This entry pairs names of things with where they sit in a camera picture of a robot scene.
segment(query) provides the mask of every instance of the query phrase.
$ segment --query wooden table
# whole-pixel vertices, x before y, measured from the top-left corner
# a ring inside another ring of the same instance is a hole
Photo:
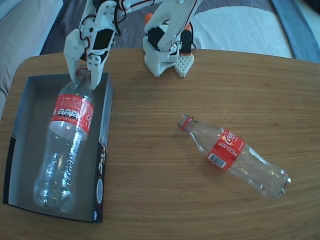
[[[320,239],[320,65],[196,50],[186,78],[154,78],[140,49],[112,50],[114,84],[102,224],[0,204],[0,239]],[[15,75],[0,124],[0,178],[26,78],[67,73],[62,54]],[[275,201],[206,161],[177,128],[183,113],[230,127],[292,178]]]

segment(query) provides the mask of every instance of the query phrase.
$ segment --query coca-cola label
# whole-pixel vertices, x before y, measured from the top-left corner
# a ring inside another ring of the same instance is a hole
[[[51,122],[62,121],[74,124],[89,133],[94,106],[85,98],[61,94],[56,101]]]
[[[229,129],[225,129],[206,158],[220,168],[228,170],[237,160],[245,145],[245,141],[234,135]]]

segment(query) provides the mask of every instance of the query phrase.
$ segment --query plastic bottle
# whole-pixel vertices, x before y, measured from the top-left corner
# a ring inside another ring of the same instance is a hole
[[[72,213],[76,202],[77,166],[93,114],[91,73],[80,69],[76,80],[60,91],[53,110],[42,166],[33,185],[36,204]]]
[[[209,126],[187,114],[182,116],[178,126],[192,137],[208,160],[245,180],[264,197],[282,196],[291,183],[283,169],[267,162],[229,129]]]

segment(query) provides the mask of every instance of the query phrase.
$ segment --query cardboard box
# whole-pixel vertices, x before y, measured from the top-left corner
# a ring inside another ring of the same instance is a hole
[[[68,74],[28,78],[9,145],[3,203],[44,215],[100,223],[103,220],[105,160],[113,99],[112,84],[106,73],[93,91],[94,114],[78,163],[73,213],[43,208],[33,199],[33,186],[43,162],[55,101],[59,91],[69,82]]]

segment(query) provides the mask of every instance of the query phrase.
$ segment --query couch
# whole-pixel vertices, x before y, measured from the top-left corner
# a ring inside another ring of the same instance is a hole
[[[0,120],[19,65],[38,56],[63,0],[0,0]]]

